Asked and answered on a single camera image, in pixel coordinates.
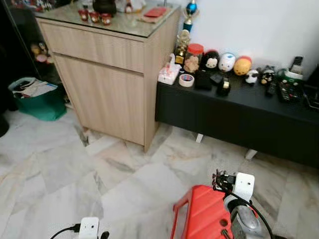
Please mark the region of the red plastic stool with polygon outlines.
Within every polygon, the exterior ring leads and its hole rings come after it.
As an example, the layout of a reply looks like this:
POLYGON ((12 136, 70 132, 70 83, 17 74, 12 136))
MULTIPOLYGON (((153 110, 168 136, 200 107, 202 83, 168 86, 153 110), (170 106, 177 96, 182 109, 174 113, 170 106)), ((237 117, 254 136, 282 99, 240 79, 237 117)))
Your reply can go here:
POLYGON ((172 206, 170 239, 234 239, 225 193, 194 185, 172 206))

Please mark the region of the green shopping bag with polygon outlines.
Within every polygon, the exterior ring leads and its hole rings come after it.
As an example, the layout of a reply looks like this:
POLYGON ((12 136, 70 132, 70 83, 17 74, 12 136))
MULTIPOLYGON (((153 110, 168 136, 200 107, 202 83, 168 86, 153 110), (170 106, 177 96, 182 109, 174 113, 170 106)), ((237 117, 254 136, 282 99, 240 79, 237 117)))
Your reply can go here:
POLYGON ((22 77, 7 87, 18 111, 42 121, 56 121, 66 114, 60 86, 35 77, 22 77))

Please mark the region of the light wooden cabinet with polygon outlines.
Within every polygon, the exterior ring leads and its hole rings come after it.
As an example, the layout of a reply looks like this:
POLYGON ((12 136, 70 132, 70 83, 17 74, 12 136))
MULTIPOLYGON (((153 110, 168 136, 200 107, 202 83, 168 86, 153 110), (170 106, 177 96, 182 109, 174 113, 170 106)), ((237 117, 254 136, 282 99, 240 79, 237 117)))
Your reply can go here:
POLYGON ((173 52, 182 10, 166 3, 156 22, 144 22, 159 4, 117 13, 109 25, 83 21, 76 4, 35 16, 80 125, 145 151, 158 127, 158 75, 173 52))

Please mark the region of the black flat tray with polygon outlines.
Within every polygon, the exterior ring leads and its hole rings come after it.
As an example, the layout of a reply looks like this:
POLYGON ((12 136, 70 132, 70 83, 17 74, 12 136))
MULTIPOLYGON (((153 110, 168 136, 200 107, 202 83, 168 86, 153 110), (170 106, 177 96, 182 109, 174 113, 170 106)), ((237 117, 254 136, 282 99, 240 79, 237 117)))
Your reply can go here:
POLYGON ((313 110, 319 110, 319 89, 315 86, 305 85, 303 88, 306 105, 313 110))

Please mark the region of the pink white tissue box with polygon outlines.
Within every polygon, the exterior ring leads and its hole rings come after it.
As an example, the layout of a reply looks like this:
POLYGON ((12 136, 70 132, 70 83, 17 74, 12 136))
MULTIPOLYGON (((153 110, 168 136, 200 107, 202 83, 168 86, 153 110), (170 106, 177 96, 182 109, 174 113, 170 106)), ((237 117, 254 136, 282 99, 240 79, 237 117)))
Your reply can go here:
POLYGON ((164 64, 164 66, 158 73, 158 82, 167 84, 169 86, 174 84, 175 79, 177 78, 180 70, 182 70, 182 66, 180 66, 180 64, 175 63, 175 60, 175 54, 170 54, 169 60, 166 62, 166 64, 164 64))

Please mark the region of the white tape roll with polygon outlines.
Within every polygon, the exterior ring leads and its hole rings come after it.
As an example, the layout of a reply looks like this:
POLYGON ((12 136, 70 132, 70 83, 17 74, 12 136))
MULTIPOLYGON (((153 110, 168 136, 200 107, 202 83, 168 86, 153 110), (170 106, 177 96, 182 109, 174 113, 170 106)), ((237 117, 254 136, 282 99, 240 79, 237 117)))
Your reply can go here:
POLYGON ((182 87, 192 87, 194 85, 194 76, 191 74, 181 74, 178 76, 178 83, 182 87))

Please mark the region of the black low console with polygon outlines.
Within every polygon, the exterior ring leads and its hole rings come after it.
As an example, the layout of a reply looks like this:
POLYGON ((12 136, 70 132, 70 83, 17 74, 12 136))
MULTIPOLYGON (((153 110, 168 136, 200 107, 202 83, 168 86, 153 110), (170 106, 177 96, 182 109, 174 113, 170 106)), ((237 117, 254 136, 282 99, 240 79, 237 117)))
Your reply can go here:
POLYGON ((319 167, 319 112, 301 102, 281 102, 265 87, 230 78, 230 93, 157 84, 156 121, 319 167))

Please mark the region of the red lid snack jar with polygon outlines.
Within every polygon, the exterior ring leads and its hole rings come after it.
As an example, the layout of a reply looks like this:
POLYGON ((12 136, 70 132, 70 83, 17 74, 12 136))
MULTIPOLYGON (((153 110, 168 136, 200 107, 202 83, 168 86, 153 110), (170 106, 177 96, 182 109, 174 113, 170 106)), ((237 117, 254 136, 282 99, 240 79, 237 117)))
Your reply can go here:
POLYGON ((200 68, 200 61, 203 53, 203 45, 200 45, 198 43, 189 44, 183 64, 185 72, 195 73, 200 68))

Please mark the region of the gold trophy figure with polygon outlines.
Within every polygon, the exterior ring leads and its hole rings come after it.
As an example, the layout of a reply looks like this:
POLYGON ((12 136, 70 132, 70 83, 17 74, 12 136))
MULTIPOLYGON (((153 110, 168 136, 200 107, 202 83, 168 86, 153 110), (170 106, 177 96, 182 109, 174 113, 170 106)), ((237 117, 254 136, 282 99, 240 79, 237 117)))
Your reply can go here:
POLYGON ((174 51, 175 64, 183 65, 184 58, 187 53, 187 48, 190 44, 190 32, 189 30, 181 30, 177 35, 176 47, 174 51))

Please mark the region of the dark glass display cabinet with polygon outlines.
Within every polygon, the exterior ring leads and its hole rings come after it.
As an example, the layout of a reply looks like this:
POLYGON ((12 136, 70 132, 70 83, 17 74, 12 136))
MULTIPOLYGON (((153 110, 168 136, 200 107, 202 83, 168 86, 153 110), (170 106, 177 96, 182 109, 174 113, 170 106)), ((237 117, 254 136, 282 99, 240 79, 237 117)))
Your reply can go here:
POLYGON ((16 100, 43 96, 65 104, 65 92, 49 48, 36 23, 36 0, 0 0, 0 112, 16 100))

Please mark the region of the small black figurine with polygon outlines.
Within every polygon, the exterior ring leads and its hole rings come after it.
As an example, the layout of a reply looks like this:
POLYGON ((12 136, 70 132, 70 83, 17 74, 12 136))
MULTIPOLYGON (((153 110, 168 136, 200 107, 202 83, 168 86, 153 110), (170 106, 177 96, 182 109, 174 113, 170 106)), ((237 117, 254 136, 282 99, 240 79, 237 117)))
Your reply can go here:
POLYGON ((273 81, 275 75, 274 66, 265 66, 260 73, 260 84, 262 86, 267 86, 270 82, 273 81))

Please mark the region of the white round plush toy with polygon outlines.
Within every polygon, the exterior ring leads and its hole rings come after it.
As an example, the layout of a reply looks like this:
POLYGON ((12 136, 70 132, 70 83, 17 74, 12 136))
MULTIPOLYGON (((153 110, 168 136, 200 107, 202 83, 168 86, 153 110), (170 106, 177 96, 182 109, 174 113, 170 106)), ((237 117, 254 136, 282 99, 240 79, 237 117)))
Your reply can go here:
POLYGON ((231 53, 222 54, 221 57, 219 57, 218 67, 220 71, 222 72, 230 72, 233 70, 235 61, 236 61, 236 56, 234 54, 231 54, 231 53))

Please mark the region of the small white figurine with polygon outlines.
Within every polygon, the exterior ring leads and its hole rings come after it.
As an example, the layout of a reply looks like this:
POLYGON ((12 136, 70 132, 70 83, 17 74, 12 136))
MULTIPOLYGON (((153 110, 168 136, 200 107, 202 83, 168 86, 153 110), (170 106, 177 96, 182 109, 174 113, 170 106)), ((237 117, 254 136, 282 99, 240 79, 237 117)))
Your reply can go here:
POLYGON ((255 84, 258 81, 259 75, 260 75, 260 73, 258 70, 249 70, 247 75, 246 75, 245 82, 252 86, 253 84, 255 84))

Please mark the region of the orange round plush toy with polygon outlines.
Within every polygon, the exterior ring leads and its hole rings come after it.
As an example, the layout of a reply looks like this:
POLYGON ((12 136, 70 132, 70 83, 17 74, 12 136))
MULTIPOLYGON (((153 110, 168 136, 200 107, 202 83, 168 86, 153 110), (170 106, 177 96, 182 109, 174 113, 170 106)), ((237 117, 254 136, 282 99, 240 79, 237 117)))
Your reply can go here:
POLYGON ((247 55, 242 55, 241 57, 237 58, 233 66, 233 72, 237 76, 244 76, 251 70, 252 66, 252 59, 247 55))

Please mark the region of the blue ball trophy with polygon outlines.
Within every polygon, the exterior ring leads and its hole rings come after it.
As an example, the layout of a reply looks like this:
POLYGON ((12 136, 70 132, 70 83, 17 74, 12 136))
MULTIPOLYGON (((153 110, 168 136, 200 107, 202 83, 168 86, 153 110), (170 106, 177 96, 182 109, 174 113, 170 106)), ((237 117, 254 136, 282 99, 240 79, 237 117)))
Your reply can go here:
POLYGON ((183 9, 184 22, 183 29, 191 32, 193 27, 193 19, 199 14, 199 9, 196 0, 190 0, 183 9))

